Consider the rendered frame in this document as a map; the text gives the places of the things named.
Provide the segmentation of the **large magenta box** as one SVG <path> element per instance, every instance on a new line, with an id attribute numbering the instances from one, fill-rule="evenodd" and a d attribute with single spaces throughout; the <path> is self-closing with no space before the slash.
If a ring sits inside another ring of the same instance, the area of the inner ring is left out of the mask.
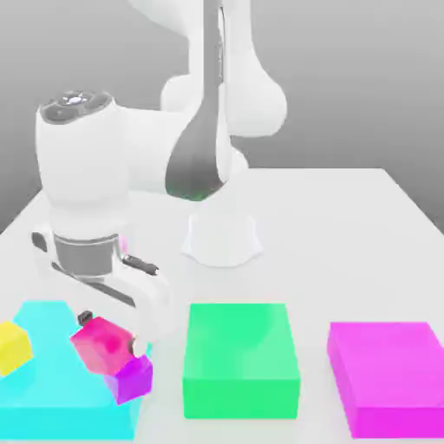
<path id="1" fill-rule="evenodd" d="M 333 322 L 327 353 L 353 438 L 444 438 L 444 346 L 428 323 Z"/>

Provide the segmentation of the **small pink cube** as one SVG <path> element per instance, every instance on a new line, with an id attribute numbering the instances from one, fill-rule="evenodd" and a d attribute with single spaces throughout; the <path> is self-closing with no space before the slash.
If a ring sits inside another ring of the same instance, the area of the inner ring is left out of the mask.
<path id="1" fill-rule="evenodd" d="M 115 375 L 132 359 L 132 340 L 130 332 L 103 317 L 93 318 L 70 337 L 85 367 L 99 375 Z"/>

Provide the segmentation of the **small purple cube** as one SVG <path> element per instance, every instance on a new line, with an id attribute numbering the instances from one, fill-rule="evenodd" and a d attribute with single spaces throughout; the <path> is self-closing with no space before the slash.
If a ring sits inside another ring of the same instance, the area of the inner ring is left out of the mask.
<path id="1" fill-rule="evenodd" d="M 132 401 L 152 390 L 153 365 L 146 355 L 132 358 L 114 375 L 104 381 L 117 405 Z"/>

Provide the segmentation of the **large cyan box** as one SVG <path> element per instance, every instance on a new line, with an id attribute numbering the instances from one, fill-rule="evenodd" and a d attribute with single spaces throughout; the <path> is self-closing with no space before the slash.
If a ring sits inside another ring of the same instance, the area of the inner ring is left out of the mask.
<path id="1" fill-rule="evenodd" d="M 89 372 L 70 337 L 78 330 L 63 301 L 25 301 L 13 318 L 33 358 L 0 377 L 0 441 L 131 441 L 141 400 L 117 405 Z"/>

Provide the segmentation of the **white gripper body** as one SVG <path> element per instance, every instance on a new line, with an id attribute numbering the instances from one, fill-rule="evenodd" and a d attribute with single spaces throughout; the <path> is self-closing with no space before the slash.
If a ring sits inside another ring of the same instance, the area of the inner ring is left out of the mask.
<path id="1" fill-rule="evenodd" d="M 115 260 L 103 277 L 79 277 L 50 262 L 49 275 L 66 284 L 65 300 L 77 315 L 90 310 L 137 336 L 137 344 L 149 344 L 166 336 L 173 326 L 173 298 L 168 282 L 154 265 L 149 272 Z"/>

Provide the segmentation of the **large green box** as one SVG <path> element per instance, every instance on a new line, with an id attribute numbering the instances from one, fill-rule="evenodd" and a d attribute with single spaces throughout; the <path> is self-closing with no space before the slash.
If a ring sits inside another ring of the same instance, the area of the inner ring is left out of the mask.
<path id="1" fill-rule="evenodd" d="M 294 420 L 300 388 L 284 304 L 191 304 L 182 373 L 187 419 Z"/>

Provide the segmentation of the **small yellow cube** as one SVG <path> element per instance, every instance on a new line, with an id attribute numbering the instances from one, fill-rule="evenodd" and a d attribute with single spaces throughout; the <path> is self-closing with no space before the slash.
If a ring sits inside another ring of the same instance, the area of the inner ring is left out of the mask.
<path id="1" fill-rule="evenodd" d="M 0 376 L 11 374 L 32 357 L 28 332 L 11 321 L 0 323 Z"/>

